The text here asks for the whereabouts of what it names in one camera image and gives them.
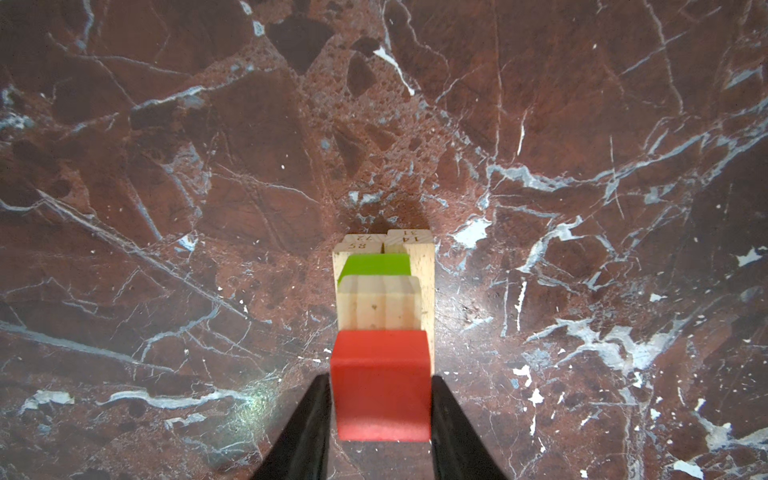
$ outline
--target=marble surface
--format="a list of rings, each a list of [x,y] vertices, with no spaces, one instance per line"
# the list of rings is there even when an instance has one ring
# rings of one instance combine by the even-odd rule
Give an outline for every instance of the marble surface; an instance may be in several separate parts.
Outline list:
[[[768,478],[764,0],[0,2],[0,478],[248,478],[430,228],[509,478]],[[330,478],[431,478],[342,443]]]

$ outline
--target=red block front face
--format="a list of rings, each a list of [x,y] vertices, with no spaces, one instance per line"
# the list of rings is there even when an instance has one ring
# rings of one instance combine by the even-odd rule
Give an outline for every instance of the red block front face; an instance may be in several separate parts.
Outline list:
[[[339,438],[428,442],[432,378],[421,330],[344,330],[331,356]]]

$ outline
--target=red block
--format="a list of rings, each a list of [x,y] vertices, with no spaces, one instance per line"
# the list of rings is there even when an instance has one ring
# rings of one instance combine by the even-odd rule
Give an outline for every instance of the red block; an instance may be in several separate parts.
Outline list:
[[[427,333],[344,330],[331,356],[339,438],[428,442],[432,378]]]

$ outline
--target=red cube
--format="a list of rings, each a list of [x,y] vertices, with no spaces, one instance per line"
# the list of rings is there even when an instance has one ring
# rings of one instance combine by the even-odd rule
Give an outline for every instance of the red cube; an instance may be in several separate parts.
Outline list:
[[[331,386],[340,439],[429,441],[432,378],[426,332],[339,332]]]

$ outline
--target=green block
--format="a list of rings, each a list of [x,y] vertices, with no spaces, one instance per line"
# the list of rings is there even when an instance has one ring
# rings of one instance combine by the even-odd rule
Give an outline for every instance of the green block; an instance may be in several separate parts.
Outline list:
[[[407,253],[356,253],[350,255],[339,275],[410,275],[411,260]]]

